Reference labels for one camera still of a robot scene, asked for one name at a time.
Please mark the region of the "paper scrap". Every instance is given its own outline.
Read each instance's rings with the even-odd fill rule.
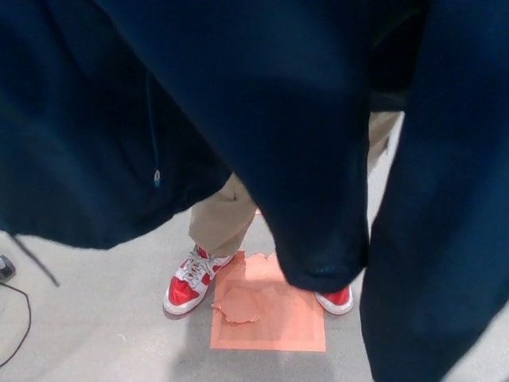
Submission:
[[[291,287],[276,256],[239,253],[217,275],[211,348],[325,351],[324,313]]]

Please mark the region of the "person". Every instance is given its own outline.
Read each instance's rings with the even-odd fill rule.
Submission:
[[[509,300],[508,14],[504,0],[0,2],[0,229],[108,249],[234,172],[289,284],[337,292],[365,270],[373,379],[438,382]],[[371,237],[370,111],[405,112]]]
[[[368,176],[382,153],[387,151],[390,133],[401,114],[371,114]],[[200,305],[211,281],[235,257],[255,218],[256,209],[246,186],[235,174],[230,176],[220,191],[192,207],[189,236],[195,246],[175,271],[166,288],[163,300],[166,312],[178,316]],[[350,286],[336,293],[315,293],[315,297],[330,314],[347,314],[353,307]]]

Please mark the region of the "sneaker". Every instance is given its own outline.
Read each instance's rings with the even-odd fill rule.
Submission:
[[[326,311],[335,316],[346,314],[353,308],[352,289],[349,286],[336,293],[315,293],[315,297]]]
[[[165,310],[180,316],[196,308],[204,299],[217,272],[233,257],[211,259],[205,250],[195,245],[169,282],[163,302]]]

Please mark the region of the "gray floor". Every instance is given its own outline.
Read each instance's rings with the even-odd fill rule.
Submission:
[[[375,215],[390,155],[371,178]],[[32,331],[3,369],[1,382],[222,382],[371,380],[355,310],[326,318],[327,353],[210,350],[210,294],[180,320],[168,318],[161,301],[172,272],[192,242],[184,213],[156,232],[109,252],[77,251],[27,238],[61,282],[55,288],[40,270],[0,236],[0,253],[16,263],[12,285],[29,293]],[[270,233],[257,217],[243,245],[247,253],[271,252]],[[355,296],[360,282],[354,285]],[[0,289],[0,360],[26,326],[21,296]],[[509,311],[448,378],[450,382],[509,382]]]

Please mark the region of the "pant leg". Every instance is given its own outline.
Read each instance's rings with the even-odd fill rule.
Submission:
[[[375,168],[380,156],[387,149],[390,133],[402,113],[371,113],[369,118],[369,153],[367,174]]]
[[[369,123],[368,174],[387,148],[400,113],[372,113]],[[256,205],[233,174],[224,187],[192,208],[189,236],[212,257],[234,255],[255,217]]]
[[[211,257],[234,255],[255,212],[246,187],[232,174],[220,191],[192,207],[189,236]]]

